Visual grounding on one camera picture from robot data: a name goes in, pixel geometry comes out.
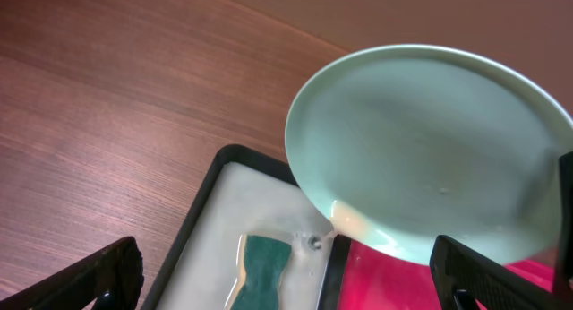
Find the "light blue plate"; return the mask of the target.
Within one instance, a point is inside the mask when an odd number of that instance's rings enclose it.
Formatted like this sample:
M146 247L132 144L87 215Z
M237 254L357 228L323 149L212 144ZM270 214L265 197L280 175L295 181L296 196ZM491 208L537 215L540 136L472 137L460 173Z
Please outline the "light blue plate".
M285 148L336 231L400 260L428 263L440 235L501 264L558 241L571 117L486 57L406 44L339 58L295 96Z

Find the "black water tray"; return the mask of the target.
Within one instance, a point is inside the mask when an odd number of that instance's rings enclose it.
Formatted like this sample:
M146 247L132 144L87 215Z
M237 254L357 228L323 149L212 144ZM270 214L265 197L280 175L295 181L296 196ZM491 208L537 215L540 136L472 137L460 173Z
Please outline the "black water tray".
M283 309L336 309L351 241L309 202L289 166L239 144L221 148L167 253L145 309L227 309L245 234L292 246Z

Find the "red plastic tray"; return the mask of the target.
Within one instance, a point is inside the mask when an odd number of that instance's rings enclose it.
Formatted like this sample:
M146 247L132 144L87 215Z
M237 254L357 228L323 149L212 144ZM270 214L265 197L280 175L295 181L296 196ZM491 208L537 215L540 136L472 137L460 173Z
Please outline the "red plastic tray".
M533 261L503 266L552 293L553 270ZM430 261L407 262L354 241L342 278L339 309L443 309Z

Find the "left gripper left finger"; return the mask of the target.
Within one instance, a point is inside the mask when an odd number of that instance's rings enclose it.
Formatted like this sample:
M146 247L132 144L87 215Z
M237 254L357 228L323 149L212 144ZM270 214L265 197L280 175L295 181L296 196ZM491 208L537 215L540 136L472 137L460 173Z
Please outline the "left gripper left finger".
M1 301L3 309L133 310L144 282L134 237L122 237L94 254Z

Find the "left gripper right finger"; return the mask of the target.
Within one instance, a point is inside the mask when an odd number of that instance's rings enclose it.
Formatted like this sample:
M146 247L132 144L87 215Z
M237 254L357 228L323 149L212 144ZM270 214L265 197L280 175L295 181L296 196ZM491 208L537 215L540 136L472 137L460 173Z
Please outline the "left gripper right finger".
M551 293L457 240L436 238L430 269L445 310L562 310L572 308L570 292Z

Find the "green yellow sponge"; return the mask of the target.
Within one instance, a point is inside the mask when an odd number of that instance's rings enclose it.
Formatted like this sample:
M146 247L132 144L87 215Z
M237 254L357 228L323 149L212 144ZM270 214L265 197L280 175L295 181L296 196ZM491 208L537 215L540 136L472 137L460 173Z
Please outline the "green yellow sponge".
M280 285L292 246L284 240L255 234L240 238L237 277L226 302L228 310L279 310Z

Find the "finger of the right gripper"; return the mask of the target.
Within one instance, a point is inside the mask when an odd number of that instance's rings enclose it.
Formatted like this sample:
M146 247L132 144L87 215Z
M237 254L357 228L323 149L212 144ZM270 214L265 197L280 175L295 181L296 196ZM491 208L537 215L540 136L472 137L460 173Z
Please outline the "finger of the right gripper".
M552 283L556 297L572 296L572 155L571 151L558 160L562 221Z

